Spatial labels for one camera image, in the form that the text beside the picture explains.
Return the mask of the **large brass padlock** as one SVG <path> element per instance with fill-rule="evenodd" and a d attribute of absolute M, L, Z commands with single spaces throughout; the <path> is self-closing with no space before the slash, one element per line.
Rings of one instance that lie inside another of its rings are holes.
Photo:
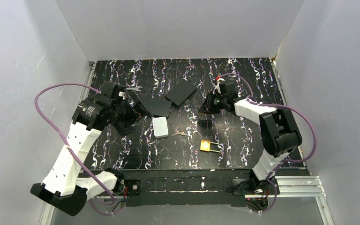
<path fill-rule="evenodd" d="M 210 140 L 202 139 L 200 143 L 200 151 L 220 153 L 224 151 L 224 146 L 221 143 L 212 142 Z"/>

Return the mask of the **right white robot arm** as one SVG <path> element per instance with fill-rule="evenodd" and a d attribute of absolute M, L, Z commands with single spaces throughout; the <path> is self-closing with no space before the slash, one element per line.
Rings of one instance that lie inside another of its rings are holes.
<path fill-rule="evenodd" d="M 253 121 L 260 127 L 263 151 L 249 179 L 241 186 L 250 190 L 267 185 L 283 160 L 302 143 L 302 137 L 290 109 L 253 103 L 240 97 L 235 83 L 221 82 L 209 91 L 198 112 L 217 114 L 222 110 Z"/>

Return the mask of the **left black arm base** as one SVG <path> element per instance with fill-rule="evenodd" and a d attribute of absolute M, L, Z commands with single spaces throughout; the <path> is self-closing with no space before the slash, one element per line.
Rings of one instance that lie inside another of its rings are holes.
<path fill-rule="evenodd" d="M 109 215 L 115 215 L 127 207 L 130 198 L 141 195 L 141 182 L 140 180 L 122 180 L 111 192 L 115 201 L 106 199 L 105 202 L 109 204 L 104 209 Z"/>

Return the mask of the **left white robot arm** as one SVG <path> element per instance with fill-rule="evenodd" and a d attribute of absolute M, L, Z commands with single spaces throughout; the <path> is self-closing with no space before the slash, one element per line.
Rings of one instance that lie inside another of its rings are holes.
<path fill-rule="evenodd" d="M 133 125 L 147 113 L 133 90 L 112 82 L 103 83 L 101 89 L 78 103 L 69 133 L 59 132 L 63 147 L 43 181 L 32 185 L 31 194 L 70 216 L 77 215 L 101 193 L 112 200 L 115 194 L 125 195 L 128 188 L 122 172 L 105 169 L 94 174 L 84 161 L 107 126 L 112 125 L 124 137 L 134 132 Z"/>

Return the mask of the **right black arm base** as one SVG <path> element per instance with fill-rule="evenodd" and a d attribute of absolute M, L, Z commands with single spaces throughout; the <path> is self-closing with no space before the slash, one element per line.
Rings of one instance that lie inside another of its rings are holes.
<path fill-rule="evenodd" d="M 233 179 L 232 184 L 225 191 L 233 195 L 245 196 L 249 211 L 259 215 L 270 210 L 280 194 L 275 179 Z"/>

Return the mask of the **silver open-end wrench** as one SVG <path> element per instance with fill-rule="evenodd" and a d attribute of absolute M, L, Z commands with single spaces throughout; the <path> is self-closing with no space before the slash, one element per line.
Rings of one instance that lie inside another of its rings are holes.
<path fill-rule="evenodd" d="M 142 86 L 127 87 L 126 90 L 132 90 L 132 91 L 135 91 L 135 92 L 141 92 L 142 91 Z"/>

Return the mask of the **black square plate left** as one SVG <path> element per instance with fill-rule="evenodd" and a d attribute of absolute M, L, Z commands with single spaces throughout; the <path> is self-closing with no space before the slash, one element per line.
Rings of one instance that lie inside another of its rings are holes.
<path fill-rule="evenodd" d="M 168 118 L 170 115 L 172 101 L 147 97 L 144 98 L 141 102 L 152 117 Z"/>

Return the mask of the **black square plate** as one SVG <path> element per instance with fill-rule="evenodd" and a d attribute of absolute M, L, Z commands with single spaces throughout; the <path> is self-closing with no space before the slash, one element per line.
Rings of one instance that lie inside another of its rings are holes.
<path fill-rule="evenodd" d="M 168 118 L 170 115 L 172 101 L 147 97 L 144 98 L 141 102 L 152 117 Z"/>
<path fill-rule="evenodd" d="M 181 106 L 196 89 L 195 84 L 181 80 L 165 95 L 165 99 L 172 101 L 176 106 Z"/>

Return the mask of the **white rectangular box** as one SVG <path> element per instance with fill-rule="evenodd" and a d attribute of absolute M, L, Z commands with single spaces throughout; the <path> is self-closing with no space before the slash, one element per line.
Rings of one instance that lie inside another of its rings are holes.
<path fill-rule="evenodd" d="M 156 117 L 152 119 L 153 133 L 156 138 L 163 138 L 169 135 L 166 117 Z"/>

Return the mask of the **black square plate right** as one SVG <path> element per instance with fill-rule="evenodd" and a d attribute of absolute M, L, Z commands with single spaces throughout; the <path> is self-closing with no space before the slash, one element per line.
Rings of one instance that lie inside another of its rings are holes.
<path fill-rule="evenodd" d="M 172 101 L 176 106 L 181 106 L 196 89 L 195 84 L 181 80 L 165 95 L 165 99 Z"/>

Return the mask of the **aluminium frame rail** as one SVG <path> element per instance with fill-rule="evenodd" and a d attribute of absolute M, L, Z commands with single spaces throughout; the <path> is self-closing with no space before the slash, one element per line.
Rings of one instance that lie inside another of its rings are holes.
<path fill-rule="evenodd" d="M 270 106 L 270 107 L 284 107 L 286 109 L 290 109 L 292 111 L 293 116 L 296 113 L 295 109 L 293 109 L 293 108 L 291 108 L 289 106 L 286 106 L 286 105 L 270 105 L 270 104 L 260 104 L 260 103 L 257 103 L 257 104 L 263 105 L 263 106 Z M 287 162 L 288 160 L 289 159 L 288 159 L 288 156 L 287 156 L 283 160 L 283 163 Z M 279 190 L 280 190 L 279 195 L 285 195 L 285 194 L 294 195 L 296 193 L 306 195 L 308 193 L 314 193 L 318 197 L 324 197 L 323 188 L 322 188 L 321 184 L 318 182 L 317 178 L 310 177 L 310 178 L 307 178 L 307 179 L 304 179 L 304 180 L 301 179 L 301 178 L 289 178 L 289 180 L 287 182 L 284 182 L 282 180 L 276 179 L 275 175 L 274 175 L 272 177 L 272 179 L 275 179 L 278 186 L 279 186 Z"/>

